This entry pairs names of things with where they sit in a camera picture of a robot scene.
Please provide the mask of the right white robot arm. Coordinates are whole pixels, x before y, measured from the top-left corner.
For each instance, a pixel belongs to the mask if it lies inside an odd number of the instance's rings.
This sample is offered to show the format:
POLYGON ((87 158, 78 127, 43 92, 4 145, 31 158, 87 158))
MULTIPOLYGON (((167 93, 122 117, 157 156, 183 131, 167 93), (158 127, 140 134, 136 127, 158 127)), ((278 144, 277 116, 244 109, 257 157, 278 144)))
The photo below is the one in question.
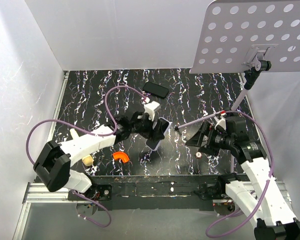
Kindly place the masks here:
POLYGON ((220 175, 210 193, 236 203, 254 227, 255 239, 300 240, 300 220, 281 194, 261 142, 250 139, 244 117, 224 117, 217 125, 204 121, 186 145, 210 156, 228 150, 238 161, 256 196, 246 189, 236 173, 220 175))

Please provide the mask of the lavender phone case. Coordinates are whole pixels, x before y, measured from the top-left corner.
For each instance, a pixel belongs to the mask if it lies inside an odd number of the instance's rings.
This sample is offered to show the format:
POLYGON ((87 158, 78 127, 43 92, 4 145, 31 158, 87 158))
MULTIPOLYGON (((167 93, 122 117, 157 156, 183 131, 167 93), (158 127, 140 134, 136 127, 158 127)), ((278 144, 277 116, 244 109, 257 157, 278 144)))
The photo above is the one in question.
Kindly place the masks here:
POLYGON ((171 123, 163 117, 157 119, 156 124, 150 127, 146 146, 152 151, 156 151, 162 140, 165 139, 166 133, 171 127, 171 123))

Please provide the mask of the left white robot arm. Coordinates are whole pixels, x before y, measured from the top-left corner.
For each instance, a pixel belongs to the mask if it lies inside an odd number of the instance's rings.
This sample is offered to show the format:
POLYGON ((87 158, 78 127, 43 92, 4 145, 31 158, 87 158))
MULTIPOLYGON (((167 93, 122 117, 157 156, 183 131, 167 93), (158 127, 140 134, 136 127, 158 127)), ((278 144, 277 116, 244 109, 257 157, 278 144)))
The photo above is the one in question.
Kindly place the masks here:
POLYGON ((131 134, 145 138, 146 145, 155 151, 170 126, 163 117, 154 121, 148 113, 139 111, 131 117, 117 115, 113 121, 72 140, 47 142, 33 169, 50 192, 67 188, 77 191, 85 200, 91 200, 96 196, 96 185, 85 173, 72 170, 74 164, 91 153, 128 139, 131 134))

